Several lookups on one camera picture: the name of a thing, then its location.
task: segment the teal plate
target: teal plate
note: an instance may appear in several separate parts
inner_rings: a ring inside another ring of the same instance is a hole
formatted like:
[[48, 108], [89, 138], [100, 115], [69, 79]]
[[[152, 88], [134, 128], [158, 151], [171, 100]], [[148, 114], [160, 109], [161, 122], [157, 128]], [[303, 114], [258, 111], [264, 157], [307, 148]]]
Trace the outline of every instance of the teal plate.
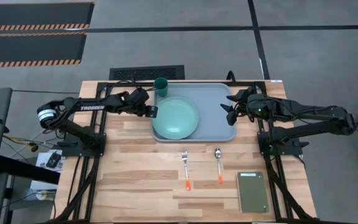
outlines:
[[183, 139], [197, 128], [198, 111], [192, 102], [182, 97], [169, 97], [157, 104], [157, 107], [157, 117], [152, 119], [152, 124], [162, 137]]

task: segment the fork with orange handle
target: fork with orange handle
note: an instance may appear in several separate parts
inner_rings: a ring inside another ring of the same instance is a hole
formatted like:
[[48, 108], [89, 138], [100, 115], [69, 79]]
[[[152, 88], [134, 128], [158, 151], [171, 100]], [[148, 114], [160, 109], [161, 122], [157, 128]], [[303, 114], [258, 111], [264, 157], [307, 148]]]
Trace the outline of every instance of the fork with orange handle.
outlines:
[[186, 174], [186, 190], [191, 190], [189, 172], [187, 171], [187, 151], [184, 150], [181, 152], [181, 159], [185, 162], [185, 174]]

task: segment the black floor mat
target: black floor mat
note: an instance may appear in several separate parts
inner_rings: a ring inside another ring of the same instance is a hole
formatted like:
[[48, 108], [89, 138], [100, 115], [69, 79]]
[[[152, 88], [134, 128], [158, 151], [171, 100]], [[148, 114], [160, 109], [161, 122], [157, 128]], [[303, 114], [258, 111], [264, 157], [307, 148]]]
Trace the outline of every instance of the black floor mat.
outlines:
[[129, 67], [129, 68], [110, 68], [110, 80], [154, 80], [164, 77], [168, 80], [184, 80], [185, 66], [153, 66], [153, 67]]
[[78, 65], [85, 32], [0, 34], [0, 67]]
[[93, 2], [0, 4], [0, 30], [88, 28]]

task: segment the green cup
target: green cup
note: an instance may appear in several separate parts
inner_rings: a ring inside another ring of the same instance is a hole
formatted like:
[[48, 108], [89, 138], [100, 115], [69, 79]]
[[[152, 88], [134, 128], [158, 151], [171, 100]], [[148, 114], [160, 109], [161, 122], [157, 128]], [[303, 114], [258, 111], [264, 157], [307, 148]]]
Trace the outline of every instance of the green cup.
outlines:
[[155, 92], [159, 96], [165, 97], [168, 93], [168, 80], [166, 78], [160, 77], [154, 80], [154, 87], [156, 88]]

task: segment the spoon with orange handle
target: spoon with orange handle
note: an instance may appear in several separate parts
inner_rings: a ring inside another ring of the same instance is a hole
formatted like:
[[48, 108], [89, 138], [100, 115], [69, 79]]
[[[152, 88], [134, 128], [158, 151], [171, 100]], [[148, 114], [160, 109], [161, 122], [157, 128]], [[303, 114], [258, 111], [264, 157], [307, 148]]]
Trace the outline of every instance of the spoon with orange handle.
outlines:
[[215, 157], [218, 160], [218, 182], [221, 184], [221, 183], [223, 183], [223, 178], [222, 178], [222, 172], [221, 172], [222, 152], [221, 152], [220, 148], [215, 149]]

